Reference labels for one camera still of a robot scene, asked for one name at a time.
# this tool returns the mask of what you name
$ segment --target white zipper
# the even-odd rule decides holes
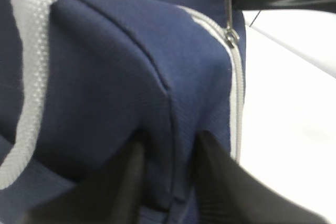
[[[239,162],[244,106],[244,75],[237,42],[230,37],[230,33],[226,29],[208,16],[185,6],[180,6],[180,8],[189,13],[196,23],[217,39],[229,54],[232,64],[232,88],[230,94],[231,156]]]

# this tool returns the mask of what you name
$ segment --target navy fabric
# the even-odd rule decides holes
[[[11,0],[0,0],[0,134],[11,142],[23,100],[21,51]]]
[[[12,145],[0,136],[0,160],[11,147]],[[32,160],[13,186],[0,190],[0,222],[13,224],[24,210],[53,199],[73,186],[72,182]]]
[[[189,173],[197,131],[210,130],[230,149],[230,58],[176,4],[225,23],[223,0],[59,0],[50,17],[50,78],[35,157],[78,182],[134,130],[146,129],[152,141],[146,143],[143,224],[196,223]],[[0,59],[13,70],[1,77],[17,87],[15,94],[0,90],[0,133],[12,140],[22,102],[21,45],[9,1],[0,5],[8,22],[0,24],[10,28],[7,39],[0,31],[6,42],[0,46],[8,48]],[[234,21],[245,62],[240,12]]]

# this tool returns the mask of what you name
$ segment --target metal zipper pull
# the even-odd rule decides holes
[[[224,35],[229,45],[233,46],[238,44],[239,35],[233,28],[232,0],[224,0],[224,2],[226,11],[226,28],[224,29]]]

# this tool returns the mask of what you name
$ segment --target navy blue bag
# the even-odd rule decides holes
[[[228,196],[249,184],[228,1],[0,0],[0,223],[275,223]]]

